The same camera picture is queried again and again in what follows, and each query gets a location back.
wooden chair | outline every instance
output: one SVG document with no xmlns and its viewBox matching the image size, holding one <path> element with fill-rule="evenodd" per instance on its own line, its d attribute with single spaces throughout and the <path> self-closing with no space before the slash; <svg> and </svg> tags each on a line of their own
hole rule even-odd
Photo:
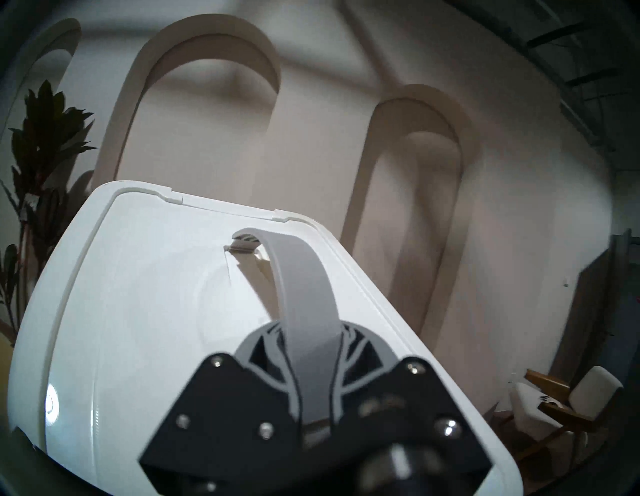
<svg viewBox="0 0 640 496">
<path fill-rule="evenodd" d="M 561 475 L 573 466 L 580 446 L 587 444 L 587 433 L 601 428 L 622 384 L 598 365 L 573 390 L 560 379 L 530 369 L 525 379 L 541 391 L 515 384 L 509 392 L 513 414 L 505 422 L 513 419 L 517 430 L 537 442 L 514 458 L 519 462 L 546 446 L 554 473 Z"/>
</svg>

white plastic box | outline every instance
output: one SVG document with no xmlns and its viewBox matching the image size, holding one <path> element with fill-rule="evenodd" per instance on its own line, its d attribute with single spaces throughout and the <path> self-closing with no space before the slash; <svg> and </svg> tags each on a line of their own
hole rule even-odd
<svg viewBox="0 0 640 496">
<path fill-rule="evenodd" d="M 10 427 L 108 493 L 156 494 L 137 460 L 193 371 L 278 318 L 264 262 L 224 249 L 247 227 L 304 240 L 341 320 L 433 366 L 494 463 L 476 494 L 523 493 L 489 425 L 329 231 L 291 212 L 143 182 L 97 188 L 47 263 L 13 353 Z"/>
</svg>

dark ceiling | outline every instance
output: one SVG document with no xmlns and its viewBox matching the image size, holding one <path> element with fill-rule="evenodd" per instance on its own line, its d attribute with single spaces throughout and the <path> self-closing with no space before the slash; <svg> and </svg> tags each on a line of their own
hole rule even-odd
<svg viewBox="0 0 640 496">
<path fill-rule="evenodd" d="M 640 2 L 449 0 L 529 58 L 615 170 L 640 170 Z"/>
</svg>

arched wall niche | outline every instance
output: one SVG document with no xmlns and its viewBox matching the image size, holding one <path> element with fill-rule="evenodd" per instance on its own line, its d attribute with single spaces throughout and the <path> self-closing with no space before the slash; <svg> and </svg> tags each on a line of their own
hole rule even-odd
<svg viewBox="0 0 640 496">
<path fill-rule="evenodd" d="M 6 81 L 13 84 L 13 91 L 11 91 L 11 88 L 7 91 L 9 94 L 13 94 L 13 99 L 10 102 L 4 103 L 4 108 L 0 114 L 2 115 L 3 134 L 7 128 L 7 119 L 11 108 L 14 107 L 15 101 L 19 97 L 20 88 L 23 86 L 24 80 L 33 68 L 33 65 L 40 58 L 55 50 L 68 52 L 70 61 L 76 52 L 81 36 L 80 23 L 77 19 L 69 18 L 55 23 L 40 33 L 31 43 L 27 44 L 26 48 L 18 57 L 15 67 L 12 70 L 13 73 L 6 78 Z"/>
<path fill-rule="evenodd" d="M 386 94 L 340 237 L 431 350 L 456 281 L 480 157 L 470 119 L 444 92 L 411 84 Z"/>
<path fill-rule="evenodd" d="M 116 178 L 251 205 L 277 92 L 270 61 L 241 38 L 175 46 L 147 78 Z"/>
<path fill-rule="evenodd" d="M 145 90 L 150 88 L 149 83 L 157 82 L 158 75 L 167 68 L 180 61 L 188 60 L 184 54 L 172 58 L 169 52 L 184 42 L 196 40 L 206 35 L 226 35 L 229 38 L 238 38 L 246 44 L 252 45 L 258 50 L 264 60 L 253 64 L 251 69 L 258 73 L 264 72 L 264 62 L 268 61 L 269 70 L 263 74 L 272 88 L 280 86 L 280 64 L 275 48 L 258 28 L 253 24 L 235 16 L 226 14 L 201 14 L 181 19 L 160 30 L 140 50 L 134 60 L 125 83 L 120 90 L 118 100 L 109 119 L 109 123 L 100 147 L 95 173 L 92 177 L 91 188 L 116 178 L 118 164 L 127 141 L 130 126 L 133 123 L 136 109 Z M 237 60 L 246 64 L 246 60 Z"/>
</svg>

chair cushion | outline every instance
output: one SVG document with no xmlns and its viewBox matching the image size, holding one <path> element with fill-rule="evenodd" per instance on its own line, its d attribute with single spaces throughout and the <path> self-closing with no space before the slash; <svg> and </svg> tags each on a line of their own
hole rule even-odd
<svg viewBox="0 0 640 496">
<path fill-rule="evenodd" d="M 546 396 L 544 393 L 523 383 L 516 383 L 509 391 L 511 406 L 513 408 L 513 420 L 516 428 L 533 437 L 536 441 L 543 440 L 562 424 L 556 422 L 546 413 L 538 410 L 538 405 L 543 401 L 553 402 L 565 408 L 557 399 Z"/>
<path fill-rule="evenodd" d="M 595 419 L 622 384 L 599 365 L 593 367 L 569 395 L 569 404 L 579 414 Z"/>
</svg>

